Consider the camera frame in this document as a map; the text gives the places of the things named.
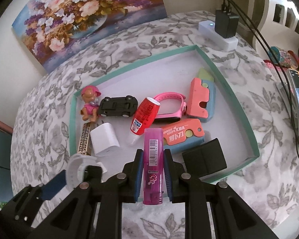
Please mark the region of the floral oil painting canvas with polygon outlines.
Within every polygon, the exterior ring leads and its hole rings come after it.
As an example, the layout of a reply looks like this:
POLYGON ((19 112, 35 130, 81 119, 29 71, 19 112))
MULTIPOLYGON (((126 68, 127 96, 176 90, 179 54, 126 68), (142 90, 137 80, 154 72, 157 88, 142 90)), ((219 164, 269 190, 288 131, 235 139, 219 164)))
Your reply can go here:
POLYGON ((166 16, 163 0, 29 0, 12 28, 51 73, 101 39, 166 16))

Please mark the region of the pink kids smartwatch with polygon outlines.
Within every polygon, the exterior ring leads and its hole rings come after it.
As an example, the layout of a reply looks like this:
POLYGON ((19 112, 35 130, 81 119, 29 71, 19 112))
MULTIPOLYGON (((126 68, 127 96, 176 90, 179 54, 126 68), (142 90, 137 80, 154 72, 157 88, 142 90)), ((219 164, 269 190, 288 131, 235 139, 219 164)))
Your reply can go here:
POLYGON ((154 123, 173 123, 181 120, 186 113, 186 97, 177 92, 165 92, 158 94, 154 99, 161 103, 161 109, 154 123))

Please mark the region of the pink blue carrot knife toy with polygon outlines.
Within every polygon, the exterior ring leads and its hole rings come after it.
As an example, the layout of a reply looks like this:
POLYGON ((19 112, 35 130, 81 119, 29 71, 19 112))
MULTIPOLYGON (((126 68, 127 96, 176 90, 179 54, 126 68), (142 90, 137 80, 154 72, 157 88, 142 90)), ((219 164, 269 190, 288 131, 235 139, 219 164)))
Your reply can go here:
POLYGON ((187 102, 186 114, 198 118, 201 122, 208 122, 214 116, 216 88, 214 78, 204 68, 198 72, 190 84, 190 94, 187 102))

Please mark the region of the black wall plug adapter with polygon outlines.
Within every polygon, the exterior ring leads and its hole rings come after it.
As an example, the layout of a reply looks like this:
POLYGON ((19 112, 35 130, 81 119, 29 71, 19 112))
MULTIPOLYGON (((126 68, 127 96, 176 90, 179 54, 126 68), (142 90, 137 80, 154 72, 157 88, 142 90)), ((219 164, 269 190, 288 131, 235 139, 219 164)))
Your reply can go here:
POLYGON ((203 177, 227 168, 227 163, 218 138, 191 148, 182 153, 186 171, 203 177))

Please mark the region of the grey floral tablecloth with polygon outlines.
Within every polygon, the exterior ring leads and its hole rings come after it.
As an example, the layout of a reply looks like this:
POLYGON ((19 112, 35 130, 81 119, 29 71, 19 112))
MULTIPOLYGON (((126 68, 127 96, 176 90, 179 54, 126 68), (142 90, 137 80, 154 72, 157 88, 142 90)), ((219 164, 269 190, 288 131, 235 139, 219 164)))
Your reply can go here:
POLYGON ((278 95, 278 76, 243 39, 222 52, 198 31, 212 14, 194 11, 120 31, 78 52, 45 75, 22 100, 11 146, 12 190, 47 182, 66 167, 70 103, 75 92, 139 59, 197 45, 218 67, 244 109, 260 157, 227 178, 253 210, 278 233, 295 236, 299 224, 299 160, 294 135, 278 95))

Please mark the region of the red glue bottle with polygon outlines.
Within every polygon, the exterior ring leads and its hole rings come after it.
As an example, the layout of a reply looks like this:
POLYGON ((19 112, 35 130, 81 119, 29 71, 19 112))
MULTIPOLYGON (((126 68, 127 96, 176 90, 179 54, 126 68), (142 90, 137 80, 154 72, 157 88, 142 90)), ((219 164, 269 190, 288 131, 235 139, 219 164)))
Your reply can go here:
POLYGON ((137 140, 144 134, 145 129, 149 128, 154 122, 160 108, 160 102, 151 97, 146 97, 137 108, 130 132, 127 137, 127 143, 134 145, 137 140))

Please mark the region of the white lattice chair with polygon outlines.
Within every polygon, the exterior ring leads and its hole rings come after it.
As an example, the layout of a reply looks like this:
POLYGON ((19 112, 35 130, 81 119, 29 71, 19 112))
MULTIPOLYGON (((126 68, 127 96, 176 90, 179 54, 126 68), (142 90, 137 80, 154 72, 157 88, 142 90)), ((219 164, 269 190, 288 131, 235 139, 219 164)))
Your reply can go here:
POLYGON ((292 0, 253 0, 252 21, 269 46, 299 54, 299 12, 292 0))

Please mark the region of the colourful clutter pile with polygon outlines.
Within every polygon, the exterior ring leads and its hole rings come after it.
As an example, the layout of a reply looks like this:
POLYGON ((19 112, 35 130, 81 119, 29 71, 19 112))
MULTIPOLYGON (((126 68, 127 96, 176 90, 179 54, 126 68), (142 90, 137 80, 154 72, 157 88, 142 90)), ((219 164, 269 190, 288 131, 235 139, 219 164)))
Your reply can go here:
POLYGON ((299 72, 299 57, 292 50, 286 51, 277 46, 271 46, 270 49, 284 70, 293 69, 299 72))

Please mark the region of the black toy car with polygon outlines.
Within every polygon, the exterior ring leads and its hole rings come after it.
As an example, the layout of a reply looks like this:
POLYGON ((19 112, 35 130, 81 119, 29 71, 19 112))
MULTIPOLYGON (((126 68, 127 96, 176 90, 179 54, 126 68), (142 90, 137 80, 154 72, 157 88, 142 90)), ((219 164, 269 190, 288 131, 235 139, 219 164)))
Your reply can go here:
POLYGON ((126 117, 135 114, 138 101, 134 96, 104 97, 98 108, 98 115, 102 117, 126 117))

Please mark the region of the black plugged charger adapter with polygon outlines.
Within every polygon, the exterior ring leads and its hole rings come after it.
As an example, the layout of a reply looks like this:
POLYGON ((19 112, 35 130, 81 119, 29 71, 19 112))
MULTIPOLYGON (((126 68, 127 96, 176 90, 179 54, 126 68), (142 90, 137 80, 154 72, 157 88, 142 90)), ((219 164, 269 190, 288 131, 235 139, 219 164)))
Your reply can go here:
POLYGON ((215 13, 215 32, 223 38, 232 38, 237 32, 239 16, 233 12, 230 14, 217 10, 215 13))

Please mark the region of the white power strip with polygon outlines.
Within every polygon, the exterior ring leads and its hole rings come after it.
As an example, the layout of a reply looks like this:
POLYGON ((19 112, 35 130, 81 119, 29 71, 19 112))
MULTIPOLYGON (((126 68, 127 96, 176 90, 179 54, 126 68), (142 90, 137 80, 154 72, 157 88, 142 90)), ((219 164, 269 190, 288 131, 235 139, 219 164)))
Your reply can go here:
POLYGON ((235 50, 238 45, 236 37, 224 38, 215 31, 215 23, 211 20, 201 21, 198 23, 199 32, 206 38, 213 41, 221 51, 235 50))

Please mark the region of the blue orange carrot knife toy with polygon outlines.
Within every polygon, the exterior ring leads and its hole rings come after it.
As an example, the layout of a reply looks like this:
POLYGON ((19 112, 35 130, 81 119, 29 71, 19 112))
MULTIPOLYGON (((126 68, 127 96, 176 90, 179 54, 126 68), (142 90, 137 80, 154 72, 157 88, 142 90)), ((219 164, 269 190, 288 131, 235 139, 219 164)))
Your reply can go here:
POLYGON ((162 130, 164 149, 169 149, 172 154, 184 152, 205 142, 205 132, 199 119, 180 120, 164 126, 162 130))

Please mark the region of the white usb charger cube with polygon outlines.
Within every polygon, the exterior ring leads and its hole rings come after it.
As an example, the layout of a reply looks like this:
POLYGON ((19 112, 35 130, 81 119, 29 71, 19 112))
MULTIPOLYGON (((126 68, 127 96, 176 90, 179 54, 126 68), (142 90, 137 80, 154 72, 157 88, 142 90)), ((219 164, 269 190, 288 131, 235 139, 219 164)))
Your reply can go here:
POLYGON ((111 123, 105 122, 90 132, 90 139, 93 147, 93 154, 96 157, 109 155, 111 151, 120 147, 114 127, 111 123))

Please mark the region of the pink pup dog figurine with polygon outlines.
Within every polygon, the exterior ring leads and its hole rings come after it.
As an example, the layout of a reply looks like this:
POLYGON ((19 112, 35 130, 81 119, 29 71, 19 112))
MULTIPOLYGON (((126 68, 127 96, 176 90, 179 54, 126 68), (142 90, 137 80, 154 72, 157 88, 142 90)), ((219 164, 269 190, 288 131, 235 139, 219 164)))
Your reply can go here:
POLYGON ((101 92, 96 86, 89 85, 81 90, 84 106, 80 111, 83 121, 96 122, 98 119, 99 97, 101 92))

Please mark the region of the gold patterned lighter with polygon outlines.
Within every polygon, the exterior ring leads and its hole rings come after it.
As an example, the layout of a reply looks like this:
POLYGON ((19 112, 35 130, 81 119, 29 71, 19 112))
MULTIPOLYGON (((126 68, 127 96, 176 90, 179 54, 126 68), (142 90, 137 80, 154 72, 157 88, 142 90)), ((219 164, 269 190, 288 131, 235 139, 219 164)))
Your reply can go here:
POLYGON ((81 136, 78 144, 78 154, 91 155, 92 152, 92 141, 90 133, 95 128, 94 122, 86 122, 83 124, 81 136))

